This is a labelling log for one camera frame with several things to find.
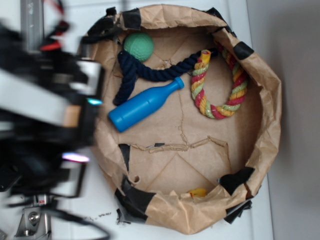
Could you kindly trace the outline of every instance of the dark blue rope toy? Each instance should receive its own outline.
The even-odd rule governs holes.
[[[218,55],[218,50],[216,48],[212,48],[210,51],[212,57]],[[153,82],[173,80],[174,78],[180,77],[182,74],[193,69],[200,54],[201,51],[198,51],[167,69],[155,70],[143,65],[129,52],[125,50],[121,51],[118,54],[118,62],[122,70],[123,78],[120,89],[114,97],[113,104],[119,106],[128,100],[135,88],[137,74],[139,77]]]

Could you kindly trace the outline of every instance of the blue bottle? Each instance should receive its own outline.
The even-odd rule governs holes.
[[[171,93],[184,86],[182,79],[176,77],[166,86],[151,87],[142,91],[110,111],[108,116],[116,129],[122,133],[161,108]]]

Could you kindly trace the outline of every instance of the red yellow green rope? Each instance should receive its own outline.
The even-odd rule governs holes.
[[[193,77],[191,79],[191,95],[195,105],[203,115],[212,119],[231,117],[240,108],[241,103],[245,100],[249,80],[246,71],[225,47],[218,44],[218,50],[221,52],[233,75],[233,86],[229,100],[221,106],[214,106],[207,100],[203,87],[211,56],[209,50],[201,51],[201,55],[194,65]]]

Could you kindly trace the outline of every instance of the paper bag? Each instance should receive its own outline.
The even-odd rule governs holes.
[[[105,20],[112,27],[104,26]],[[98,21],[109,38],[95,44],[91,58],[106,69],[103,106],[95,131],[93,152],[119,200],[126,221],[138,221],[197,233],[220,219],[232,222],[254,197],[273,163],[280,141],[281,82],[269,66],[214,9],[207,12],[175,5],[151,5],[107,15]],[[172,93],[163,107],[120,133],[108,118],[122,82],[117,55],[126,36],[148,33],[154,42],[143,62],[160,70],[191,54],[225,47],[248,73],[245,100],[236,113],[211,119],[196,108],[191,76],[181,75],[185,87]],[[221,55],[210,60],[205,93],[216,106],[226,102],[233,75]],[[168,82],[139,77],[131,97]],[[207,196],[189,190],[204,188]]]

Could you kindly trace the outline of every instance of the green rubber ball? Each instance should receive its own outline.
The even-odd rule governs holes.
[[[150,58],[154,51],[154,41],[145,32],[135,32],[126,37],[124,50],[140,62],[144,62]]]

